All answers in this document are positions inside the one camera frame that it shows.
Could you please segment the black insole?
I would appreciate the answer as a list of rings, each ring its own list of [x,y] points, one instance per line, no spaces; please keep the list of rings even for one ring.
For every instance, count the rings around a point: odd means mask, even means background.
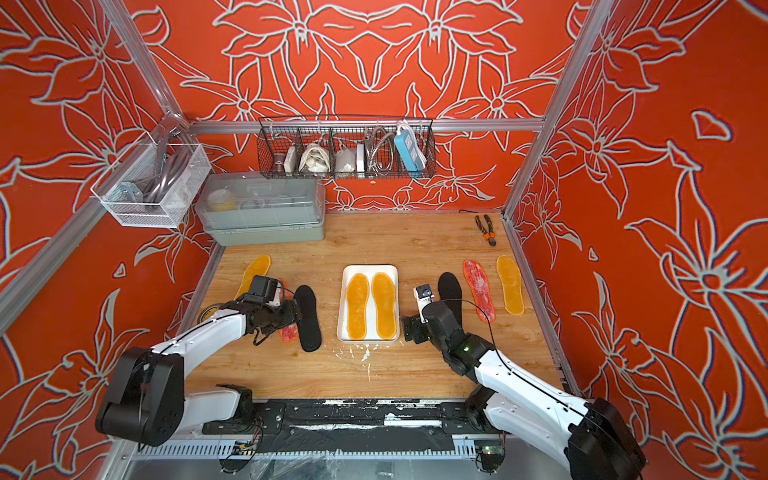
[[[463,293],[457,277],[451,272],[444,272],[438,280],[440,299],[453,313],[459,326],[463,325]]]
[[[294,300],[299,313],[296,325],[301,348],[307,353],[315,352],[323,341],[315,293],[309,286],[301,285],[295,291]]]

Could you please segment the white plastic storage tray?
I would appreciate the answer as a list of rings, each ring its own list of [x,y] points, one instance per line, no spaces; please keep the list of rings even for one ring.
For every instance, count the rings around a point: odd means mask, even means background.
[[[346,305],[346,289],[350,282],[351,277],[356,273],[364,274],[369,281],[369,298],[367,302],[367,312],[366,312],[367,332],[366,332],[365,338],[360,341],[350,340],[347,334],[348,317],[347,317],[347,305]],[[394,282],[394,285],[397,291],[396,307],[395,307],[395,314],[397,319],[397,330],[396,330],[396,336],[392,340],[383,340],[377,335],[377,332],[376,332],[376,307],[375,307],[375,303],[372,295],[372,282],[373,282],[373,277],[376,273],[386,273]],[[353,344],[361,344],[361,343],[391,344],[398,339],[399,335],[400,335],[400,325],[399,325],[399,298],[398,298],[397,268],[394,265],[348,265],[346,266],[342,274],[341,298],[340,298],[340,307],[339,307],[338,325],[337,325],[338,339],[341,340],[342,342],[353,343]]]

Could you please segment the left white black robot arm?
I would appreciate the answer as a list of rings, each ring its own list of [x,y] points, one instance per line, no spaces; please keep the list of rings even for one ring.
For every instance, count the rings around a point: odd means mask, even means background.
[[[223,303],[210,318],[150,348],[122,353],[95,417],[97,432],[140,446],[159,446],[179,430],[223,422],[255,426],[252,393],[233,385],[188,393],[187,377],[224,346],[252,334],[264,337],[298,323],[300,295],[285,297],[284,284],[256,276],[246,293]]]

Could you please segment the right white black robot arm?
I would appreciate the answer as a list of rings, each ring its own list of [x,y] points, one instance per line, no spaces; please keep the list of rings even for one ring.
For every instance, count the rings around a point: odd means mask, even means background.
[[[573,479],[641,479],[646,457],[623,416],[603,398],[559,390],[467,333],[444,301],[403,317],[405,339],[430,342],[451,370],[477,388],[467,407],[490,427],[547,455]]]

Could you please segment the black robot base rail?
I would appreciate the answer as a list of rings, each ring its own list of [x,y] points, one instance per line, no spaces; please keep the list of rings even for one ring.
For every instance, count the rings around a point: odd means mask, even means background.
[[[273,399],[253,402],[254,419],[202,426],[206,437],[259,442],[260,453],[457,454],[507,443],[467,412],[462,399]]]

